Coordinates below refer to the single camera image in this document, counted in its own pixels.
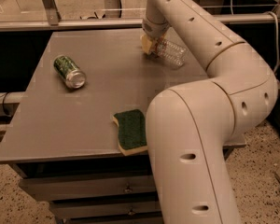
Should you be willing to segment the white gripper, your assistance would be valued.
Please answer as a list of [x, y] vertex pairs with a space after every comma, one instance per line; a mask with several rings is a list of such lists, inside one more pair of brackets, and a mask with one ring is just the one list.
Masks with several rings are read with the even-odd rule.
[[155, 40], [164, 36], [170, 25], [164, 17], [144, 17], [142, 28], [146, 35], [141, 36], [142, 50], [149, 55], [155, 50]]

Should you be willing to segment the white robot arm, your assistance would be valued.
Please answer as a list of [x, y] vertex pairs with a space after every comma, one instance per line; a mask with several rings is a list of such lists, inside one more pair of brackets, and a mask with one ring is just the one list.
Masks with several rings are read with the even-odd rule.
[[148, 155], [164, 224], [241, 224], [223, 156], [277, 100], [268, 64], [192, 0], [147, 0], [151, 37], [172, 26], [207, 74], [162, 91], [147, 110]]

